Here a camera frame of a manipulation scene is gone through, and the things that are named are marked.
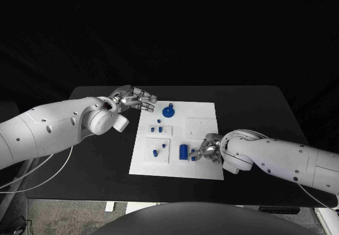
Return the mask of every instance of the robotic hand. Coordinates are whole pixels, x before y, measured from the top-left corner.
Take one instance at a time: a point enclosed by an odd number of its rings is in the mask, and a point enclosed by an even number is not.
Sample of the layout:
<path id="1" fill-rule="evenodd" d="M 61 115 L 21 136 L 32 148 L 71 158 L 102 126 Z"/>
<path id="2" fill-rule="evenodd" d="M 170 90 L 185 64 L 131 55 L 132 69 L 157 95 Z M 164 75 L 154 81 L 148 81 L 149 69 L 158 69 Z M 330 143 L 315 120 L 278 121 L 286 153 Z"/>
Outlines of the robotic hand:
<path id="1" fill-rule="evenodd" d="M 86 97 L 40 105 L 0 123 L 0 169 L 54 154 L 110 127 L 122 132 L 129 107 L 152 112 L 157 97 L 129 85 L 108 97 Z"/>
<path id="2" fill-rule="evenodd" d="M 255 131 L 207 134 L 198 151 L 188 156 L 195 160 L 203 156 L 214 164 L 221 156 L 221 168 L 233 174 L 250 170 L 255 163 L 275 177 L 339 195 L 339 154 L 269 139 Z"/>

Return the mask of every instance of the table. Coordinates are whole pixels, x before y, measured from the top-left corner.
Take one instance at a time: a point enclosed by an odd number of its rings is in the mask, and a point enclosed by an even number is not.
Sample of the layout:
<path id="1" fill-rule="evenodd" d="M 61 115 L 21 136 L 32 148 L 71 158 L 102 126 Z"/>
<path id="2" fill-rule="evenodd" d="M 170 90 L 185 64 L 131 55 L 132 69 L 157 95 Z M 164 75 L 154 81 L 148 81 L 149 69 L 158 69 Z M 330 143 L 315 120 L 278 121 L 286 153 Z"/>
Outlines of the table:
<path id="1" fill-rule="evenodd" d="M 275 86 L 136 86 L 158 100 L 213 102 L 219 134 L 236 129 L 260 132 L 271 138 L 307 144 L 282 93 Z M 116 87 L 76 87 L 70 99 L 108 96 Z M 224 180 L 201 180 L 129 175 L 139 110 L 122 113 L 129 124 L 122 133 L 110 129 L 89 136 L 73 147 L 69 162 L 57 176 L 25 192 L 28 198 L 133 202 L 214 202 L 232 205 L 322 207 L 298 185 L 268 175 L 253 165 L 237 175 L 223 170 Z M 57 153 L 32 173 L 27 187 L 58 170 L 69 149 Z M 305 187 L 330 207 L 333 194 Z"/>

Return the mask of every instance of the blue object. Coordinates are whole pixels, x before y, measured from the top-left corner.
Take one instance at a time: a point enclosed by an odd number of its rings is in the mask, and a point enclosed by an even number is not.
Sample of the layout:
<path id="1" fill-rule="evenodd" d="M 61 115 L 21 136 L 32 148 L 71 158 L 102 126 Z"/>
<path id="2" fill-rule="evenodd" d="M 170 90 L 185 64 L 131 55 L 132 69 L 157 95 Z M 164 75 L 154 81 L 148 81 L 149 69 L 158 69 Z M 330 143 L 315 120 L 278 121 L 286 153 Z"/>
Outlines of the blue object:
<path id="1" fill-rule="evenodd" d="M 171 117 L 174 115 L 172 104 L 170 103 L 168 106 L 162 109 L 162 116 Z"/>
<path id="2" fill-rule="evenodd" d="M 178 159 L 180 159 L 180 160 L 187 160 L 187 159 L 188 159 L 187 145 L 184 145 L 184 144 L 180 145 Z"/>
<path id="3" fill-rule="evenodd" d="M 190 152 L 193 153 L 195 150 L 191 149 Z M 195 161 L 195 157 L 191 157 L 191 161 L 194 162 Z"/>

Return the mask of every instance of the black curtain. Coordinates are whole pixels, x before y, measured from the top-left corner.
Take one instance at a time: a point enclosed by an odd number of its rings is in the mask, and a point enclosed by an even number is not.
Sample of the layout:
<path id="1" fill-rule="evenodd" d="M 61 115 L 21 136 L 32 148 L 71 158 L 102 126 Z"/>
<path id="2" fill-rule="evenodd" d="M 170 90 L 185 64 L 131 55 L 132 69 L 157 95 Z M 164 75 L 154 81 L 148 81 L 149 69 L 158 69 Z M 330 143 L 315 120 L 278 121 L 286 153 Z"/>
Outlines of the black curtain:
<path id="1" fill-rule="evenodd" d="M 149 13 L 115 2 L 2 7 L 14 11 L 0 30 L 0 99 L 24 112 L 67 99 L 76 86 L 275 85 L 309 144 L 339 152 L 337 8 L 322 1 Z"/>

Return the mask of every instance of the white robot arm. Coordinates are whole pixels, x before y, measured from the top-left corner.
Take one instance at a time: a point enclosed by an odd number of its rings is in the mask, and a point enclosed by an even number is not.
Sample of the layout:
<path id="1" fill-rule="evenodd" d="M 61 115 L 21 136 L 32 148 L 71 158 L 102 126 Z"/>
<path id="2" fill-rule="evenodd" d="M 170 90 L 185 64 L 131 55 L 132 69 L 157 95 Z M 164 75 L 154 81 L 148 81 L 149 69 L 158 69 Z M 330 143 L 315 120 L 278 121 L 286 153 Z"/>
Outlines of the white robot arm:
<path id="1" fill-rule="evenodd" d="M 266 174 L 339 195 L 339 154 L 234 130 L 224 136 L 207 134 L 198 151 L 188 154 L 204 156 L 214 164 L 219 155 L 221 168 L 233 174 L 255 164 Z"/>
<path id="2" fill-rule="evenodd" d="M 131 106 L 152 112 L 157 97 L 125 85 L 108 97 L 86 97 L 40 105 L 0 123 L 0 169 L 54 154 L 110 127 L 119 132 L 128 120 L 118 113 Z"/>

